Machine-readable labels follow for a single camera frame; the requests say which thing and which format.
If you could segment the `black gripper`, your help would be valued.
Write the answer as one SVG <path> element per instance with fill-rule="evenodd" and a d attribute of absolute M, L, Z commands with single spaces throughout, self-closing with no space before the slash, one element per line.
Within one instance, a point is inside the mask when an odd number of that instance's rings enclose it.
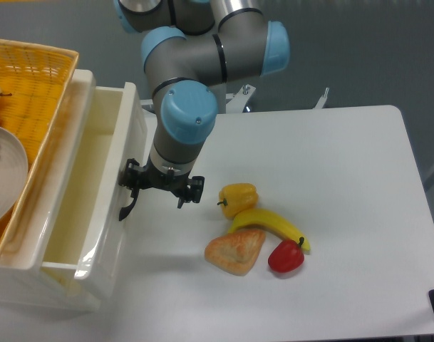
<path fill-rule="evenodd" d="M 175 171 L 164 173 L 154 166 L 151 159 L 141 166 L 135 158 L 130 158 L 118 178 L 118 184 L 129 189 L 134 200 L 138 198 L 140 190 L 155 188 L 171 192 L 178 198 L 177 208 L 181 209 L 185 203 L 199 203 L 204 190 L 205 178 L 189 178 L 189 174 L 177 175 Z"/>

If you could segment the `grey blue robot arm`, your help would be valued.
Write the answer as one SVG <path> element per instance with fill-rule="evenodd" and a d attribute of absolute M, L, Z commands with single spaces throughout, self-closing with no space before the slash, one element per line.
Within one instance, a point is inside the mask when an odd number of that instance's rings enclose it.
<path fill-rule="evenodd" d="M 290 41 L 255 1 L 116 1 L 128 32 L 144 33 L 141 66 L 157 128 L 145 165 L 129 159 L 118 183 L 132 200 L 141 190 L 170 192 L 180 204 L 200 201 L 205 179 L 194 163 L 215 126 L 212 87 L 284 70 Z"/>

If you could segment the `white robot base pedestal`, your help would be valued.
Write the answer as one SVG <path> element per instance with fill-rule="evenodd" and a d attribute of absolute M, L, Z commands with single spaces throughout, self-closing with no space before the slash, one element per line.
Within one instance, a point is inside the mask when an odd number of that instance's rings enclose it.
<path fill-rule="evenodd" d="M 226 91 L 227 91 L 227 84 L 222 83 L 219 85 L 212 85 L 210 86 L 210 90 L 215 95 L 217 99 L 217 105 L 218 105 L 218 113 L 219 114 L 225 114 L 226 113 Z"/>

